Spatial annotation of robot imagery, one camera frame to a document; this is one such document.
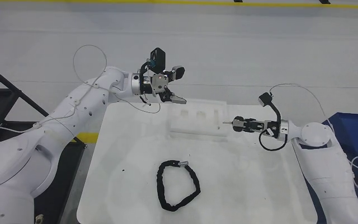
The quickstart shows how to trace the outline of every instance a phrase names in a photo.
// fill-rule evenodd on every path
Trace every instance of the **yellow line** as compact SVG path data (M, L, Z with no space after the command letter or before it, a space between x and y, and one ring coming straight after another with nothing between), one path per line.
M78 134L77 138L79 138L84 143L97 143L98 133L84 132Z
M133 4L195 4L201 6L250 6L250 7L314 7L314 8L358 8L353 4L320 3L237 3L205 1L170 1L170 0L0 0L0 2L63 2L63 3L133 3Z

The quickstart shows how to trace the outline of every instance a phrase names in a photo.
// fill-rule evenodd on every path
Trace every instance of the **white tabletop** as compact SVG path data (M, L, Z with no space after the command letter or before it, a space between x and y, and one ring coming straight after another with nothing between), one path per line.
M108 107L77 211L81 224L317 222L291 144L269 152L258 133L234 131L219 141L171 137L170 106L154 115L125 103ZM227 107L230 119L275 120L268 107ZM281 145L263 138L269 147ZM201 193L177 212L163 210L157 196L156 174L167 160L189 161L200 181ZM172 205L195 191L183 168L167 167L163 177Z

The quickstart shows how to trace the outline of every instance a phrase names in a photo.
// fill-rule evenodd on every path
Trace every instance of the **white foam block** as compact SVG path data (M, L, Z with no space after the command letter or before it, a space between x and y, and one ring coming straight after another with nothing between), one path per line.
M170 132L226 137L228 125L225 101L189 99L187 104L172 104L169 110Z

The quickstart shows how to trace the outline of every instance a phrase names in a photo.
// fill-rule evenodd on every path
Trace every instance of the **black bracket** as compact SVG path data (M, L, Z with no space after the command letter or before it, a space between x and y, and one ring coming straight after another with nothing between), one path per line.
M319 0L322 4L331 4L328 0Z

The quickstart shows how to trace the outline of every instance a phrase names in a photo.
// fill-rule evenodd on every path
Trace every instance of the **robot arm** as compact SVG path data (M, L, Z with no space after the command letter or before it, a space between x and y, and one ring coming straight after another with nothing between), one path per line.
M354 174L332 129L321 123L308 123L297 127L291 121L282 120L272 103L272 96L264 93L259 97L262 106L269 105L277 120L258 121L234 118L231 124L236 132L259 132L261 146L269 151L282 149L291 141L301 170L317 194L328 224L358 223L358 198L355 193ZM276 138L284 144L276 149L266 148L262 136Z
M106 67L99 78L73 90L32 130L0 142L1 224L34 222L34 198L53 181L62 150L85 124L104 114L110 103L143 94L159 95L163 102L186 103L168 89L169 82L183 76L183 67L163 71L165 52L160 48L152 51L144 65L139 73ZM153 77L148 70L155 73Z

